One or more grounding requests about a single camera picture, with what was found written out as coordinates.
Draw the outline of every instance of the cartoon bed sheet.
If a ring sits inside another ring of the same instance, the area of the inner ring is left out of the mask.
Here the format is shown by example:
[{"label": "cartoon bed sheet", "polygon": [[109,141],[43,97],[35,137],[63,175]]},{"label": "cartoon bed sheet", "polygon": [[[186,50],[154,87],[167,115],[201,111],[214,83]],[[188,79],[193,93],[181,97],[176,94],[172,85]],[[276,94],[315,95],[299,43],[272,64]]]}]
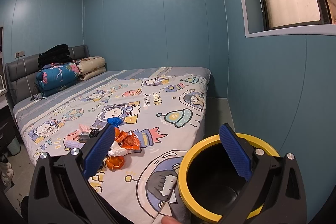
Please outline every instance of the cartoon bed sheet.
[{"label": "cartoon bed sheet", "polygon": [[120,117],[120,129],[132,130],[141,150],[126,155],[120,170],[99,170],[91,186],[135,224],[163,215],[188,223],[176,182],[183,156],[204,135],[209,76],[188,67],[106,72],[47,100],[18,103],[15,118],[36,164],[43,151],[56,156],[81,148],[79,123],[103,128],[109,117]]}]

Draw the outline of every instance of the headboard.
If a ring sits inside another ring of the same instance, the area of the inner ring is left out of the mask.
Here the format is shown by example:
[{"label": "headboard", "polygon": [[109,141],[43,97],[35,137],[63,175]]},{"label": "headboard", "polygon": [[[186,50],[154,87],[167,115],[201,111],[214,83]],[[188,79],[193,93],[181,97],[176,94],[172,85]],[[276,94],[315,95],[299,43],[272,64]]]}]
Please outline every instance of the headboard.
[{"label": "headboard", "polygon": [[[70,57],[74,60],[90,56],[87,45],[70,47],[69,51]],[[35,54],[6,63],[6,83],[14,105],[38,93],[34,84],[39,71],[38,58],[39,54]]]}]

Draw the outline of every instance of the floor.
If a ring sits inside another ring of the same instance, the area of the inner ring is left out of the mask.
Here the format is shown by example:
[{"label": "floor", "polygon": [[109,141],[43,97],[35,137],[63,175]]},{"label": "floor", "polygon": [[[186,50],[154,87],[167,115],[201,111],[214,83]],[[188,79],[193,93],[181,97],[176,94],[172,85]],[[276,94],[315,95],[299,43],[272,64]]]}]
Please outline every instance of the floor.
[{"label": "floor", "polygon": [[[205,138],[218,134],[219,127],[227,122],[233,129],[230,107],[226,98],[208,98],[206,100]],[[21,151],[15,156],[8,157],[14,171],[14,186],[6,193],[14,208],[20,213],[22,198],[29,195],[30,183],[34,167],[30,162],[27,150],[21,144]]]}]

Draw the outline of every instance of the electrical outlet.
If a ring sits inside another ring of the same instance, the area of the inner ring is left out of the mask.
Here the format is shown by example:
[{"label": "electrical outlet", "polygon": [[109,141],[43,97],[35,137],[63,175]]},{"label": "electrical outlet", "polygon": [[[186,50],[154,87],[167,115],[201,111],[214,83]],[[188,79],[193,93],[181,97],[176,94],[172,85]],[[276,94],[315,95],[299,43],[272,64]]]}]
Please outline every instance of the electrical outlet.
[{"label": "electrical outlet", "polygon": [[23,57],[23,56],[25,56],[25,51],[15,53],[15,58],[19,58],[19,57]]}]

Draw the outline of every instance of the metal screw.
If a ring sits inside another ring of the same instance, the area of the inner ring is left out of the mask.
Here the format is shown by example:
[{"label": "metal screw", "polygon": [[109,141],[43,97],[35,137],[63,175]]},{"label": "metal screw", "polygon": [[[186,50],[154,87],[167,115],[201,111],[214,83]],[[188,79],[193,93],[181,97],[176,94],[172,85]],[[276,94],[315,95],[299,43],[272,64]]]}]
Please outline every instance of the metal screw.
[{"label": "metal screw", "polygon": [[259,155],[259,156],[262,156],[265,152],[264,152],[264,150],[262,150],[261,148],[257,148],[257,149],[255,150],[255,153],[256,153],[257,155]]},{"label": "metal screw", "polygon": [[74,148],[74,149],[71,149],[70,153],[71,155],[76,156],[79,154],[79,151],[80,151],[79,148]]},{"label": "metal screw", "polygon": [[47,152],[42,152],[40,158],[45,159],[47,156],[48,156]]},{"label": "metal screw", "polygon": [[287,158],[289,158],[290,160],[293,160],[295,157],[292,153],[288,153]]}]

